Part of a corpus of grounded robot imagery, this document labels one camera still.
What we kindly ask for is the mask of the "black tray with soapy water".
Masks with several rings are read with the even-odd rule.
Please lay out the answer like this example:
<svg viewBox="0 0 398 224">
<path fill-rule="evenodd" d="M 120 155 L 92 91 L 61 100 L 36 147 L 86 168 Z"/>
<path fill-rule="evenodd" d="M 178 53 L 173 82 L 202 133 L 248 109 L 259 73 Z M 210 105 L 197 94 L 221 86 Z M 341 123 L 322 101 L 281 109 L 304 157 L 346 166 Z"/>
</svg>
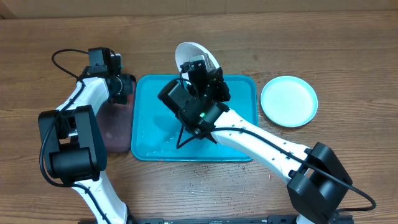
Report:
<svg viewBox="0 0 398 224">
<path fill-rule="evenodd" d="M 96 120 L 108 152 L 131 150 L 132 119 L 136 94 L 136 78 L 129 74 L 132 92 L 125 96 L 115 96 L 101 105 Z"/>
</svg>

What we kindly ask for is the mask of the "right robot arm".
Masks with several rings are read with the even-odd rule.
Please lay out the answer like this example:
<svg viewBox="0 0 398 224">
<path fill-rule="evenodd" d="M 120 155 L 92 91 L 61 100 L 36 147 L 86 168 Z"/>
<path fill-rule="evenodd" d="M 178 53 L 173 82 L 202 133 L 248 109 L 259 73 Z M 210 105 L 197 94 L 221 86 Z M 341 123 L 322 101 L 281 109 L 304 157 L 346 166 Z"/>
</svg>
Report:
<svg viewBox="0 0 398 224">
<path fill-rule="evenodd" d="M 328 223 L 340 212 L 352 180 L 328 146 L 288 142 L 246 121 L 226 105 L 231 95 L 221 68 L 183 68 L 179 79 L 189 98 L 176 116 L 194 138 L 236 149 L 277 174 L 297 223 Z"/>
</svg>

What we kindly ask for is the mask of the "light blue plate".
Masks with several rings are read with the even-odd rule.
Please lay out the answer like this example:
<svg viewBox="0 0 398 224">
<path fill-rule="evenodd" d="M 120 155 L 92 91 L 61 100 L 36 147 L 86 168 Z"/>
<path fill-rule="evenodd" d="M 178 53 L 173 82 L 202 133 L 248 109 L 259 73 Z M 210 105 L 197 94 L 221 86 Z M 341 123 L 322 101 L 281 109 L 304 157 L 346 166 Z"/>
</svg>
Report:
<svg viewBox="0 0 398 224">
<path fill-rule="evenodd" d="M 264 114 L 286 128 L 305 126 L 318 111 L 318 97 L 313 87 L 294 76 L 280 76 L 267 82 L 260 102 Z"/>
</svg>

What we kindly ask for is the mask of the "teal plastic serving tray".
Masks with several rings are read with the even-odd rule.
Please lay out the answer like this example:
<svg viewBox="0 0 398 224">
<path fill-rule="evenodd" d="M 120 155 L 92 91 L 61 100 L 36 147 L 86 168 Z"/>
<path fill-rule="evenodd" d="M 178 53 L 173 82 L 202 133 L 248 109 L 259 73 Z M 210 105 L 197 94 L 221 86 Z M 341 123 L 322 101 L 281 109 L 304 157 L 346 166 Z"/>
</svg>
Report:
<svg viewBox="0 0 398 224">
<path fill-rule="evenodd" d="M 142 161 L 246 162 L 251 158 L 208 139 L 194 139 L 176 148 L 180 121 L 157 95 L 176 75 L 154 74 L 137 83 L 132 122 L 131 151 Z M 226 103 L 241 117 L 258 125 L 257 91 L 254 80 L 244 75 L 224 75 L 231 99 Z"/>
</svg>

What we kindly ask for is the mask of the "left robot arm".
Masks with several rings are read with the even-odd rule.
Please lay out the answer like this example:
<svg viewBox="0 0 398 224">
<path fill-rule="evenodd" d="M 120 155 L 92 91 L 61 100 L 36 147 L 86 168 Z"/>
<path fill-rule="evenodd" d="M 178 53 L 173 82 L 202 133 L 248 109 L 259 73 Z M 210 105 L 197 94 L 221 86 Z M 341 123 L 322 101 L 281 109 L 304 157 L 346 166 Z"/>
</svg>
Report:
<svg viewBox="0 0 398 224">
<path fill-rule="evenodd" d="M 82 75 L 62 105 L 38 117 L 42 142 L 39 166 L 44 179 L 80 194 L 95 216 L 95 223 L 135 223 L 105 171 L 108 155 L 96 119 L 108 100 L 128 102 L 135 85 L 135 77 L 128 73 Z"/>
</svg>

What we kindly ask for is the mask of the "white plate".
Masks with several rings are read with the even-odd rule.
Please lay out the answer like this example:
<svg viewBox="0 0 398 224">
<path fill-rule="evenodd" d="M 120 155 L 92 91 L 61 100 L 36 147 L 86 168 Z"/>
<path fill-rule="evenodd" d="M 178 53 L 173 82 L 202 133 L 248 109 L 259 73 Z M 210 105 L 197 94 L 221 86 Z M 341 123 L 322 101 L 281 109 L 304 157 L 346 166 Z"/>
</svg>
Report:
<svg viewBox="0 0 398 224">
<path fill-rule="evenodd" d="M 183 42 L 175 50 L 175 63 L 179 72 L 182 71 L 181 65 L 184 62 L 189 62 L 193 57 L 199 55 L 202 55 L 202 58 L 205 59 L 208 71 L 219 70 L 221 68 L 214 55 L 204 46 L 196 42 Z"/>
</svg>

